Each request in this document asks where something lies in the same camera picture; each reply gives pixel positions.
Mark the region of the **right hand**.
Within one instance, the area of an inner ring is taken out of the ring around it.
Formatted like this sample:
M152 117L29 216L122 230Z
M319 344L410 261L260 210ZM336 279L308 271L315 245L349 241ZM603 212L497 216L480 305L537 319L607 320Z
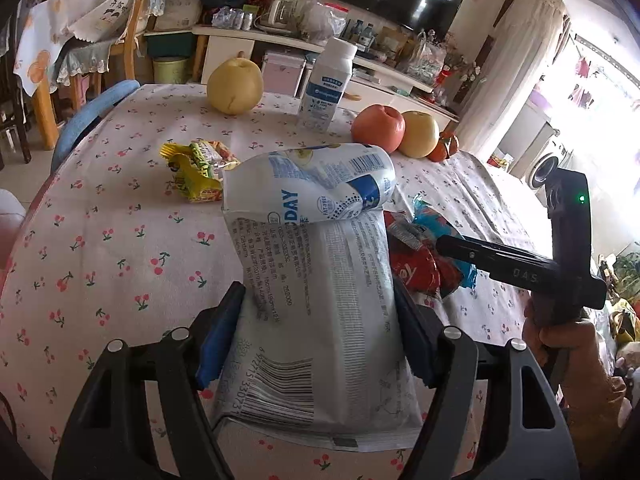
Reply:
M570 360L561 380L567 404L567 426L582 469L602 460L620 434L620 410L626 386L622 378L606 374L599 358L597 334L588 321L539 327L534 302L524 311L523 339L540 365L551 349L566 349Z

